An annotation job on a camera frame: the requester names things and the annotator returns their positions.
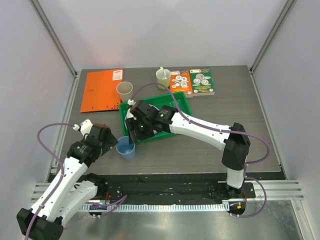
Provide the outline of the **blue cup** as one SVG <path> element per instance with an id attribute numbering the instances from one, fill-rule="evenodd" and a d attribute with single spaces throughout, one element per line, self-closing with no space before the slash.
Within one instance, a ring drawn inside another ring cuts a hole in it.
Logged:
<path id="1" fill-rule="evenodd" d="M 134 161 L 136 158 L 136 144 L 129 142 L 128 136 L 118 139 L 116 151 L 127 161 Z"/>

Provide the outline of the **white bowl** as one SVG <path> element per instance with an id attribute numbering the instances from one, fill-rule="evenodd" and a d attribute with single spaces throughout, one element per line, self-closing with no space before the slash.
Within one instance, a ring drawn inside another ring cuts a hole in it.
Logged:
<path id="1" fill-rule="evenodd" d="M 127 119 L 134 118 L 134 115 L 131 113 L 131 109 L 130 108 L 127 110 L 126 118 Z"/>

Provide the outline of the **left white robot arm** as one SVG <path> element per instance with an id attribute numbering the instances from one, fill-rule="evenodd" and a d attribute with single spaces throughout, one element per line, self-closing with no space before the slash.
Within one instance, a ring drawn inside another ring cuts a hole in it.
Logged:
<path id="1" fill-rule="evenodd" d="M 71 144 L 60 170 L 42 196 L 31 208 L 21 208 L 17 222 L 26 240 L 58 240 L 71 217 L 90 199 L 102 199 L 107 192 L 106 181 L 87 174 L 75 187 L 77 180 L 99 157 L 116 146 L 118 140 L 105 124 L 89 119 L 72 128 L 82 134 L 82 139 Z"/>

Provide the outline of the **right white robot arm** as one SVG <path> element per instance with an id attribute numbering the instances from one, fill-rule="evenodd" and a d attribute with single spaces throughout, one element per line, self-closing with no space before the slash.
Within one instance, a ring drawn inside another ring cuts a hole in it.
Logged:
<path id="1" fill-rule="evenodd" d="M 221 190 L 215 190 L 214 196 L 229 199 L 238 198 L 243 193 L 245 163 L 251 143 L 247 136 L 236 133 L 245 130 L 241 124 L 213 124 L 185 115 L 175 107 L 164 105 L 157 109 L 143 100 L 130 99 L 127 104 L 129 109 L 125 125 L 130 143 L 150 139 L 161 132 L 208 143 L 223 152 L 221 162 L 227 169 L 226 184 Z"/>

